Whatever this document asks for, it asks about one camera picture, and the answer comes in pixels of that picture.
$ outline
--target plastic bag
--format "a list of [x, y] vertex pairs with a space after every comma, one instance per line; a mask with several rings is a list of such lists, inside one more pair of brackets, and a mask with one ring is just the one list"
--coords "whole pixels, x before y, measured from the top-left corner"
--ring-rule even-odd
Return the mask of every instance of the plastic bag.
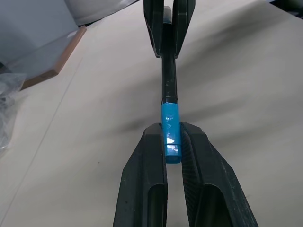
[[65, 0], [77, 25], [105, 18], [138, 0]]
[[13, 96], [21, 89], [25, 79], [25, 74], [0, 74], [0, 152], [10, 142], [17, 115]]

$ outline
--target wooden edge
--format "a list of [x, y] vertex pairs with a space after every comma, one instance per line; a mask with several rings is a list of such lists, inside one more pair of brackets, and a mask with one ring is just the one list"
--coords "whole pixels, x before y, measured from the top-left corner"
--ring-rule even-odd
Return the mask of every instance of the wooden edge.
[[86, 32], [86, 27], [85, 26], [80, 27], [77, 30], [77, 33], [75, 34], [75, 36], [73, 37], [71, 42], [64, 49], [63, 53], [61, 54], [61, 56], [59, 57], [58, 61], [53, 66], [53, 68], [34, 78], [26, 80], [24, 82], [21, 90], [58, 75], [59, 72], [62, 70], [63, 66], [66, 64], [68, 58], [70, 57], [73, 50], [76, 48], [77, 44], [79, 43], [80, 39], [82, 38], [82, 36], [84, 35], [85, 32]]
[[80, 39], [82, 38], [85, 32], [86, 32], [86, 27], [85, 26], [80, 27], [77, 33], [75, 34], [75, 36], [73, 37], [72, 41], [70, 42], [70, 44], [65, 48], [64, 52], [61, 54], [59, 60], [57, 61], [57, 63], [53, 68], [57, 73], [59, 73], [63, 68], [63, 66], [66, 64], [68, 58], [76, 48], [77, 44], [79, 43]]
[[26, 80], [21, 88], [21, 90], [25, 89], [25, 88], [28, 88], [30, 86], [33, 86], [35, 84], [38, 84], [42, 81], [45, 81], [49, 78], [52, 78], [54, 76], [58, 75], [58, 73], [54, 70], [54, 69], [51, 69], [51, 70], [48, 70], [47, 72], [45, 73], [42, 73], [40, 74], [39, 76], [36, 76], [34, 78], [31, 78], [29, 80]]

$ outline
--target blue object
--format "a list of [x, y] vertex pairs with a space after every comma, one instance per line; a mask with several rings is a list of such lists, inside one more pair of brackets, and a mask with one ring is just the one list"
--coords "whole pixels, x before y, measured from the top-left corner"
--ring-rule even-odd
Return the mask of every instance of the blue object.
[[163, 103], [162, 131], [166, 163], [181, 162], [181, 137], [178, 104]]

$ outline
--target white surface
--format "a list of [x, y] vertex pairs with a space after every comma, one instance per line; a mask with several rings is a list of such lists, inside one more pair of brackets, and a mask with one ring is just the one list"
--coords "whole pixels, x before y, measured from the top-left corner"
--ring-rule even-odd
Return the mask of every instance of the white surface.
[[[122, 169], [160, 121], [142, 3], [90, 26], [57, 77], [20, 93], [1, 227], [112, 226]], [[265, 3], [213, 6], [197, 1], [177, 60], [181, 120], [233, 167], [259, 226], [303, 226], [303, 22]], [[168, 179], [167, 227], [186, 227], [180, 166]]]

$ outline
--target black rod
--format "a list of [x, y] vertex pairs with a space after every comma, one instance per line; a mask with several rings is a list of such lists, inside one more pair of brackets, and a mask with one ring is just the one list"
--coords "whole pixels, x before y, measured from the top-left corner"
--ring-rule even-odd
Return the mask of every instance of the black rod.
[[178, 103], [173, 28], [163, 24], [162, 32], [162, 103]]

